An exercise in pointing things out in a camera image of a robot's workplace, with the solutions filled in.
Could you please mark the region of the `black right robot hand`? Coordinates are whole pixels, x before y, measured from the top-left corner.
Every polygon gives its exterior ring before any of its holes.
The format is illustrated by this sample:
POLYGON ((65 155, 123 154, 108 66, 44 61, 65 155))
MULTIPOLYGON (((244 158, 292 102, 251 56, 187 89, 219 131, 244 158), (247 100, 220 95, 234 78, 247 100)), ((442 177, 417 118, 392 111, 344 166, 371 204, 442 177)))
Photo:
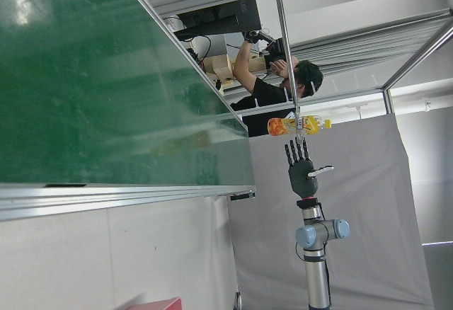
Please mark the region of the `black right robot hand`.
POLYGON ((289 180, 292 190, 302 199, 313 197, 318 190, 317 175, 333 170, 332 165, 314 168, 312 160, 309 158, 308 147, 306 140, 295 138, 290 140, 289 144, 285 144, 285 153, 289 164, 289 180))

